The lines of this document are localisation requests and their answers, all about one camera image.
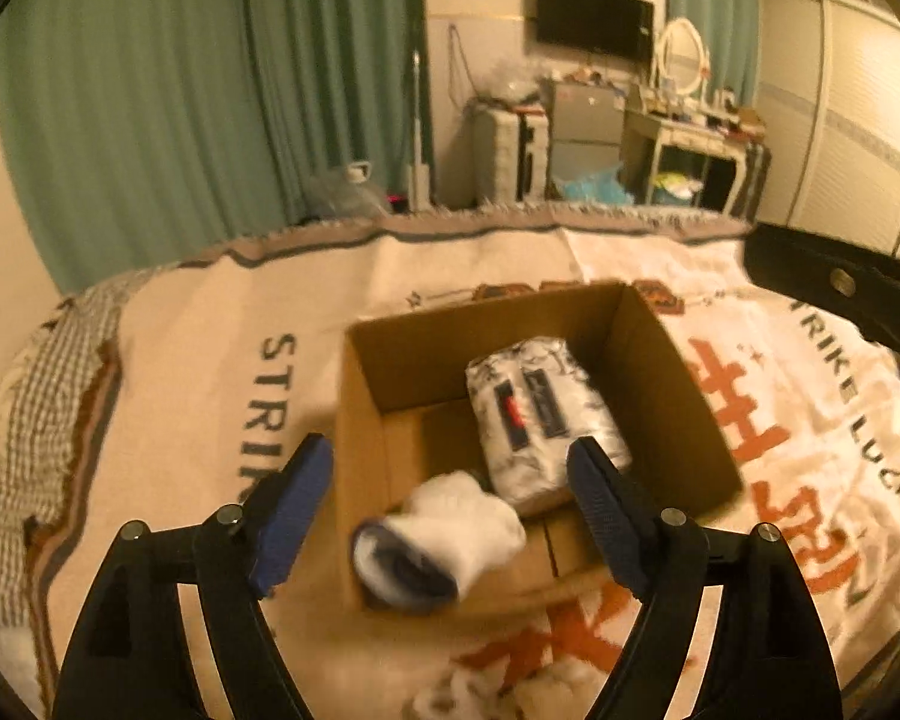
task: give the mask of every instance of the vanity table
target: vanity table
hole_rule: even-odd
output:
[[[637,197],[637,202],[649,205],[652,201],[653,182],[666,146],[735,163],[733,184],[722,209],[722,213],[729,214],[746,180],[746,141],[728,138],[716,129],[675,122],[657,114],[626,111],[620,154],[624,163],[621,182]]]

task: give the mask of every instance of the blue gripper pad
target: blue gripper pad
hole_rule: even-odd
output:
[[[248,579],[257,597],[287,581],[332,474],[330,442],[311,433],[284,469],[261,480],[247,498],[247,533],[254,539]]]
[[[592,437],[570,445],[567,479],[613,579],[646,600],[660,549],[656,510]]]

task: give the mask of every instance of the white sock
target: white sock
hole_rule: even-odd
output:
[[[413,565],[423,569],[429,562],[452,579],[460,600],[487,568],[504,565],[526,543],[514,509],[484,493],[468,473],[455,471],[420,485],[407,498],[402,514],[362,525],[352,559],[357,575],[381,601],[397,608],[425,608],[428,600],[448,599],[428,599],[420,586],[402,581],[391,570],[388,552],[402,544]]]

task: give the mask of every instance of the beige blanket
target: beige blanket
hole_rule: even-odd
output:
[[[749,285],[741,242],[706,242],[741,232],[739,225],[694,213],[661,221],[570,208],[389,225],[318,227],[245,242],[202,268],[157,277],[131,300],[119,333],[122,381],[96,475],[89,485],[84,471],[85,496],[74,483],[70,527],[83,522],[78,509],[85,505],[83,535],[48,596],[34,599],[38,610],[46,602],[49,677],[122,523],[194,524],[279,465],[255,445],[279,443],[285,459],[308,431],[332,435],[348,324],[469,299],[482,284],[535,287],[548,280],[658,281],[663,322],[696,370],[751,485],[718,524],[749,530],[770,519],[783,528],[816,593],[844,682],[898,630],[900,381],[893,361],[847,322]],[[281,344],[287,337],[293,342]],[[274,384],[282,374],[286,385]],[[100,397],[90,399],[87,413],[107,412],[101,404],[108,391],[96,390]],[[286,401],[281,424],[256,419],[254,401],[265,400]],[[97,424],[84,425],[82,469],[92,469],[96,458],[88,436]],[[408,700],[440,685],[451,659],[479,673],[494,700],[498,688],[539,666],[583,664],[596,674],[574,688],[586,705],[634,619],[625,593],[610,586],[579,604],[517,619],[345,614],[333,505],[331,497],[290,581],[264,604],[315,716],[396,717]],[[38,593],[59,557],[53,549],[38,557]],[[210,715],[228,717],[190,590],[182,595],[197,678]],[[698,631],[673,717],[692,704],[715,608],[710,594],[701,615],[709,622]],[[581,640],[583,648],[573,643]],[[528,641],[535,642],[530,650]],[[509,700],[516,693],[508,692]],[[552,716],[540,702],[521,712]]]

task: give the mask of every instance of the cabinet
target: cabinet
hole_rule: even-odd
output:
[[[614,89],[550,81],[543,101],[550,119],[551,179],[570,181],[619,164],[625,101]]]
[[[852,0],[761,0],[757,219],[900,256],[900,26]]]

